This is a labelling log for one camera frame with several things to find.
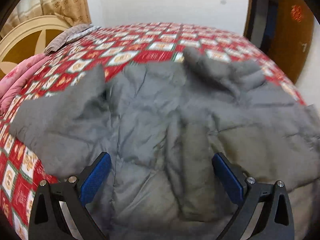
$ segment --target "white wall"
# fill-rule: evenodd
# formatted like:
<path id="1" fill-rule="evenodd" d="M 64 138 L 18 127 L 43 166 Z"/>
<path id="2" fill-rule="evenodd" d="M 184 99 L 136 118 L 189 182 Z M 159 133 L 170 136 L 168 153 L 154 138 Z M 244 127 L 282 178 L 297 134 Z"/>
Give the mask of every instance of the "white wall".
<path id="1" fill-rule="evenodd" d="M 320 113 L 320 25 L 316 18 L 310 51 L 296 86 L 305 102 L 314 104 Z"/>
<path id="2" fill-rule="evenodd" d="M 213 26 L 243 34 L 249 0 L 88 0 L 92 22 L 100 26 L 138 22 L 178 22 Z"/>

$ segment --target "blue gripper pad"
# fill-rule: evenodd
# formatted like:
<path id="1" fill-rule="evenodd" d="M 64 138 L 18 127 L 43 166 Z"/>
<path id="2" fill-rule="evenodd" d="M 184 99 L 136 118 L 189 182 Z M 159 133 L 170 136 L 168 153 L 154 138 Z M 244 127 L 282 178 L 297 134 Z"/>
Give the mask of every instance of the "blue gripper pad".
<path id="1" fill-rule="evenodd" d="M 80 202 L 83 206 L 92 202 L 103 180 L 108 176 L 110 169 L 111 158 L 109 154 L 105 154 L 82 184 L 80 190 Z"/>
<path id="2" fill-rule="evenodd" d="M 232 203 L 241 205 L 244 201 L 243 188 L 219 154 L 213 156 L 212 165 L 214 174 L 221 181 Z"/>

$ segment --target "bedspread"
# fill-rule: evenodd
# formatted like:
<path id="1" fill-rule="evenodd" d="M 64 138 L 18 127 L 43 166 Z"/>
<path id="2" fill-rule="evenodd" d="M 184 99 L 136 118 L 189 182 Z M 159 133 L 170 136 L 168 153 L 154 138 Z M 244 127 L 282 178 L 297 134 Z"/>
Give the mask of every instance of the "bedspread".
<path id="1" fill-rule="evenodd" d="M 252 59 L 266 78 L 304 104 L 291 81 L 265 54 L 237 34 L 198 25 L 151 23 L 100 29 L 52 54 L 14 98 L 0 120 L 0 205 L 22 239 L 28 239 L 28 221 L 37 185 L 57 179 L 44 172 L 38 157 L 8 134 L 23 100 L 49 97 L 75 85 L 98 63 L 106 80 L 128 64 L 149 61 L 182 62 L 186 46 L 225 62 Z"/>

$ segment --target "pink blanket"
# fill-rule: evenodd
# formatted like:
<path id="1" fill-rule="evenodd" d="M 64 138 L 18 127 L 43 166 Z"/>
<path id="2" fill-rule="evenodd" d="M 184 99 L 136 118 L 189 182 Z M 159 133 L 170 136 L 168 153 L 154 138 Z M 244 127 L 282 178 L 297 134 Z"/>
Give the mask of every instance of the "pink blanket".
<path id="1" fill-rule="evenodd" d="M 44 54 L 35 55 L 35 56 L 38 56 L 37 59 L 40 59 L 40 61 L 39 60 L 35 60 L 35 58 L 33 59 L 33 61 L 28 61 L 27 64 L 33 63 L 31 65 L 31 67 L 28 68 L 28 70 L 25 71 L 25 73 L 23 73 L 23 75 L 20 76 L 14 82 L 14 84 L 7 90 L 7 92 L 0 99 L 0 115 L 4 114 L 8 110 L 12 100 L 21 91 L 21 89 L 26 85 L 28 80 L 34 75 L 34 73 L 37 72 L 37 70 L 39 68 L 41 68 L 43 66 L 44 63 L 46 63 L 48 61 L 49 57 L 48 56 L 42 57 L 43 55 Z"/>
<path id="2" fill-rule="evenodd" d="M 45 57 L 45 54 L 34 55 L 20 62 L 13 70 L 0 80 L 0 99 L 9 90 L 9 88 L 22 76 L 31 66 Z"/>

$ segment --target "gray cloth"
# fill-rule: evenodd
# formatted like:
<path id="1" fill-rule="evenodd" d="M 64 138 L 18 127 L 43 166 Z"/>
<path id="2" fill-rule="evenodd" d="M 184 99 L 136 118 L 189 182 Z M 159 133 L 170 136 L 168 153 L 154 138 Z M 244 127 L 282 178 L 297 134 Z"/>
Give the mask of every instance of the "gray cloth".
<path id="1" fill-rule="evenodd" d="M 184 56 L 185 65 L 128 65 L 106 84 L 97 66 L 75 87 L 23 102 L 9 129 L 59 178 L 111 155 L 112 171 L 87 205 L 111 239 L 215 239 L 235 211 L 213 174 L 215 152 L 289 191 L 320 177 L 312 107 L 252 61 Z"/>

